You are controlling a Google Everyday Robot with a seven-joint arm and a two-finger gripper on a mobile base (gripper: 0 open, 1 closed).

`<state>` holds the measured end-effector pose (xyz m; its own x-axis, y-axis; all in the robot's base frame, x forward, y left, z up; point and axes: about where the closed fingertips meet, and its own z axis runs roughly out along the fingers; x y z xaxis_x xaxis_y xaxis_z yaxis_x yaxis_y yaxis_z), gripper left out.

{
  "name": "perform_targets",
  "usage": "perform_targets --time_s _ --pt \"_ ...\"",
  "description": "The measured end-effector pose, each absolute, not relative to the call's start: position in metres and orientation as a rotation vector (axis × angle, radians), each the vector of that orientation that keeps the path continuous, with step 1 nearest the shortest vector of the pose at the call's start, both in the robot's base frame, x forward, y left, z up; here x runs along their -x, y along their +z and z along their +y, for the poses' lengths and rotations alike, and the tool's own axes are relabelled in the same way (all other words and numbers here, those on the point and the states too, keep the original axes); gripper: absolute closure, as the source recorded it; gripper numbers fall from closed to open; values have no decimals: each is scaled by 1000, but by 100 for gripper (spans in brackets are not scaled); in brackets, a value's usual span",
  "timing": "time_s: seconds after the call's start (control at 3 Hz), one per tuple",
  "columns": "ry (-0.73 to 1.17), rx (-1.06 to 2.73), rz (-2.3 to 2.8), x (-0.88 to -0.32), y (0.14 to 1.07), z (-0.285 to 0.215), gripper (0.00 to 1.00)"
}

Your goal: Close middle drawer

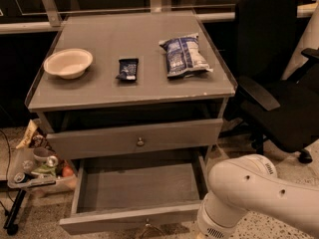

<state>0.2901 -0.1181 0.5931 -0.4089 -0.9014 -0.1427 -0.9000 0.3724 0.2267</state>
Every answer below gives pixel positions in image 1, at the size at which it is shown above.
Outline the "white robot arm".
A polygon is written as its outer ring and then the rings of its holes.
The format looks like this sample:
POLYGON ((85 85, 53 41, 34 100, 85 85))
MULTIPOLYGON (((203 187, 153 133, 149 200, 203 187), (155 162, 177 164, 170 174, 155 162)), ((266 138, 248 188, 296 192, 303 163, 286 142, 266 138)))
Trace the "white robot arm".
POLYGON ((207 173, 207 187, 197 212, 199 231, 207 239, 228 239, 249 211, 319 236, 319 188, 280 179, 263 155, 217 163, 207 173))

